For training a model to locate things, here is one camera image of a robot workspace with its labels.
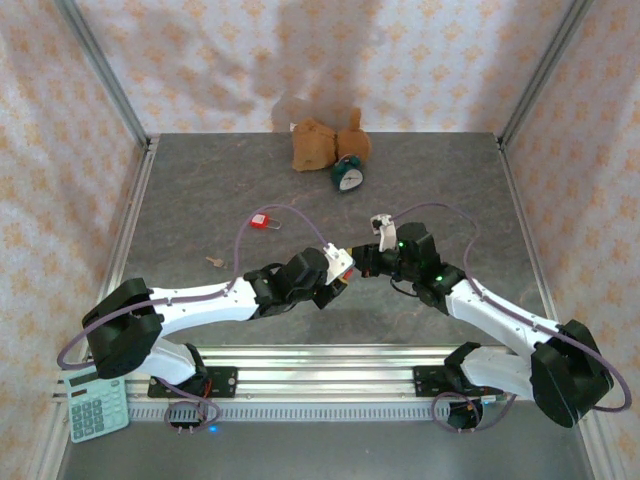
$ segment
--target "green alarm clock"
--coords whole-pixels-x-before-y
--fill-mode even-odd
[[[362,162],[355,155],[343,156],[331,169],[331,181],[340,192],[355,190],[363,180]]]

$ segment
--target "floral wallpaper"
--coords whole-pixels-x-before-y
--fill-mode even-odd
[[[607,420],[638,478],[640,3],[593,3],[508,154],[561,319],[589,325],[631,384],[632,410]]]
[[[0,478],[22,479],[140,153],[52,1],[2,2],[0,79]]]
[[[499,133],[571,3],[79,1],[151,133]]]

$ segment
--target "cable connector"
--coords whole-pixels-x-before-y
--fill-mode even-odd
[[[333,243],[324,247],[324,256],[329,261],[325,285],[330,285],[336,278],[342,277],[355,264],[351,255],[344,248],[337,249]]]
[[[373,228],[374,235],[380,235],[379,251],[384,252],[390,248],[396,248],[398,238],[396,236],[396,225],[393,223],[391,215],[381,213],[371,217],[371,228]]]

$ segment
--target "red padlock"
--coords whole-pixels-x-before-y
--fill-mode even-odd
[[[253,228],[263,229],[263,228],[271,228],[273,230],[278,230],[282,224],[274,220],[273,218],[269,218],[269,215],[266,213],[258,213],[254,215],[254,217],[249,222],[249,225]]]

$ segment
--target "clock face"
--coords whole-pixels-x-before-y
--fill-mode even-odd
[[[348,190],[354,189],[362,183],[362,180],[363,177],[360,170],[356,170],[355,168],[349,170],[344,174],[342,180],[340,180],[340,191],[346,192]]]

